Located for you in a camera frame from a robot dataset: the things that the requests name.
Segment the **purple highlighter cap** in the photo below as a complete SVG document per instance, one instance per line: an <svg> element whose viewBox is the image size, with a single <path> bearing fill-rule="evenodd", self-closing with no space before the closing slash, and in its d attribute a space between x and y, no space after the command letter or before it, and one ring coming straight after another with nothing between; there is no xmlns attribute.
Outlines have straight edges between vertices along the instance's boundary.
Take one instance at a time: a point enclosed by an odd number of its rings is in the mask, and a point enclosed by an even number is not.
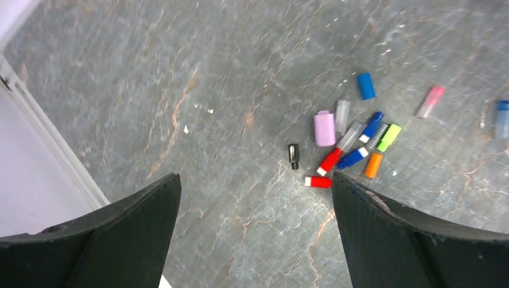
<svg viewBox="0 0 509 288"><path fill-rule="evenodd" d="M321 110L313 117L315 143L320 147L334 146L336 143L334 114Z"/></svg>

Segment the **checkered pen cap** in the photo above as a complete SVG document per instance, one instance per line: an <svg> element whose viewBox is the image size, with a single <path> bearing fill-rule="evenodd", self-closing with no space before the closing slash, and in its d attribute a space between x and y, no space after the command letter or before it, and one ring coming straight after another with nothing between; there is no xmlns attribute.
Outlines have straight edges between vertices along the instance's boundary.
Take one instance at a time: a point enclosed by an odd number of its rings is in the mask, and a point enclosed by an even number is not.
<svg viewBox="0 0 509 288"><path fill-rule="evenodd" d="M376 133L369 139L369 141L366 143L366 148L371 151L376 147L376 145L380 142L381 138L386 133L388 127L390 125L386 123L382 123L379 128L376 130Z"/></svg>

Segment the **clear purple pen cap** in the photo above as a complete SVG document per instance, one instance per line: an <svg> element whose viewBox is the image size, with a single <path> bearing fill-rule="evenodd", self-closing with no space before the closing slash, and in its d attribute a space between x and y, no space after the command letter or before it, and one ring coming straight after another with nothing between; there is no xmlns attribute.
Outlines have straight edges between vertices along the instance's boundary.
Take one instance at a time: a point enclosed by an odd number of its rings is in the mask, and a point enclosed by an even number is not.
<svg viewBox="0 0 509 288"><path fill-rule="evenodd" d="M345 135L348 127L348 118L351 102L338 100L335 111L335 128L340 135Z"/></svg>

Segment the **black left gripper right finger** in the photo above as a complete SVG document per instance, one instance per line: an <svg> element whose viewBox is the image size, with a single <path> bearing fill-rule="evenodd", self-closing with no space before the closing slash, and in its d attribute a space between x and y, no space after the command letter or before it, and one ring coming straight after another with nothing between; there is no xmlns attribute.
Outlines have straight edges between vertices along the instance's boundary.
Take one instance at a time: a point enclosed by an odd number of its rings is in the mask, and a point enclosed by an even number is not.
<svg viewBox="0 0 509 288"><path fill-rule="evenodd" d="M340 172L332 181L354 287L508 286L508 235L423 213Z"/></svg>

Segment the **thick blue marker cap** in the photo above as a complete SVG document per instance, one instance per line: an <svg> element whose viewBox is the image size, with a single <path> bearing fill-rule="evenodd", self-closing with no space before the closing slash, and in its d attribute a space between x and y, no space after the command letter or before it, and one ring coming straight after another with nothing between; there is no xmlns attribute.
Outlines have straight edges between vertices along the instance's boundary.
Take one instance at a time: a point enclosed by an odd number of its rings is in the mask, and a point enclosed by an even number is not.
<svg viewBox="0 0 509 288"><path fill-rule="evenodd" d="M369 100L376 97L375 89L370 73L357 75L358 89L363 100Z"/></svg>

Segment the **green marker cap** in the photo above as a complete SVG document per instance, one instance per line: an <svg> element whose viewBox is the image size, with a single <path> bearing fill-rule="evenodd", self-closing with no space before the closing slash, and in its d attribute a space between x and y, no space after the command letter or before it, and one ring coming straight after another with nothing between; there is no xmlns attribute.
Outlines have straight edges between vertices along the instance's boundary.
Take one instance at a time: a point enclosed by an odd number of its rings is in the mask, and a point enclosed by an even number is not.
<svg viewBox="0 0 509 288"><path fill-rule="evenodd" d="M385 134L380 139L380 142L377 146L377 150L381 152L385 152L396 140L397 136L400 134L402 127L397 124L391 124L386 130Z"/></svg>

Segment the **black marker cap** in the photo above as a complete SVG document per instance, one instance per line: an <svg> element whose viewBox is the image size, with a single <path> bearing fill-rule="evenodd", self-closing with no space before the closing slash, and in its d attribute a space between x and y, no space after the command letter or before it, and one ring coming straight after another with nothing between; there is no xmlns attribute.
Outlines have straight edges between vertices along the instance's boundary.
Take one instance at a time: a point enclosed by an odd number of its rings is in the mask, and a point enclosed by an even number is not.
<svg viewBox="0 0 509 288"><path fill-rule="evenodd" d="M288 145L288 155L292 170L298 170L300 161L298 144L292 143Z"/></svg>

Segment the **orange marker cap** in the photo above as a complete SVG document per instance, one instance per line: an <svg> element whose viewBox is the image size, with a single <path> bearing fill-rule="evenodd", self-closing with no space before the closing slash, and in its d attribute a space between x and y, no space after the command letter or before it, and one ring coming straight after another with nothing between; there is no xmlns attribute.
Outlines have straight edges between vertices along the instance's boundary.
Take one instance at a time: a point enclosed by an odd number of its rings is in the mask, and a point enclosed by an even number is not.
<svg viewBox="0 0 509 288"><path fill-rule="evenodd" d="M364 175L368 178L375 178L378 174L379 166L383 159L383 155L380 153L371 153L370 159L367 163Z"/></svg>

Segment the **pink gel pen cap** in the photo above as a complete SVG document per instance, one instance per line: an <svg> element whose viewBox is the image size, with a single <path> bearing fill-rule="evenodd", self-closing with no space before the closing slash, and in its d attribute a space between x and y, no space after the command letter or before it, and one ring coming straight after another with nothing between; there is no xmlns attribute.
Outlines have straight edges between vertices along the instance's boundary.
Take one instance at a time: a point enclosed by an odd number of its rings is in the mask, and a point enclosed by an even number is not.
<svg viewBox="0 0 509 288"><path fill-rule="evenodd" d="M441 86L433 86L430 88L421 106L418 108L415 116L420 119L429 117L434 107L445 94L445 88Z"/></svg>

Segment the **clear blue pen cap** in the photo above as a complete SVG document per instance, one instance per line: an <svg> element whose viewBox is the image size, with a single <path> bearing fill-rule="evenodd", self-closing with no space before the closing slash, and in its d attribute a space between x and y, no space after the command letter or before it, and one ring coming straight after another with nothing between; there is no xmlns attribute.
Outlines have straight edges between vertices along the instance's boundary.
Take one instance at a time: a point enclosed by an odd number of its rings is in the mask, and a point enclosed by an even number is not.
<svg viewBox="0 0 509 288"><path fill-rule="evenodd" d="M496 102L494 135L496 139L508 139L508 100Z"/></svg>

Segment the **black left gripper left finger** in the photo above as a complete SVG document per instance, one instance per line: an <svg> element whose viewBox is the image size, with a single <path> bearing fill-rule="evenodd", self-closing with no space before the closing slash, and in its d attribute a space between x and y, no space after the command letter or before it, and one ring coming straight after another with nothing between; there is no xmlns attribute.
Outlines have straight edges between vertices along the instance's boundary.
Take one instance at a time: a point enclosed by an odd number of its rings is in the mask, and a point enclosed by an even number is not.
<svg viewBox="0 0 509 288"><path fill-rule="evenodd" d="M158 287L181 192L170 173L89 214L1 238L1 286Z"/></svg>

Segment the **red marker cap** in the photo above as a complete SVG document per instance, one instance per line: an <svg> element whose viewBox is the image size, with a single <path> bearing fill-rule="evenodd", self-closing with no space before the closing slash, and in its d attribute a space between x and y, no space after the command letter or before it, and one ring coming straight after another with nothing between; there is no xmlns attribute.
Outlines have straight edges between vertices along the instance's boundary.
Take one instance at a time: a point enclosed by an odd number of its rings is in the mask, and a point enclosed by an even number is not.
<svg viewBox="0 0 509 288"><path fill-rule="evenodd" d="M343 150L341 148L334 148L320 163L316 172L320 176L325 176L339 161Z"/></svg>
<svg viewBox="0 0 509 288"><path fill-rule="evenodd" d="M304 185L313 188L331 188L332 180L324 176L306 176Z"/></svg>

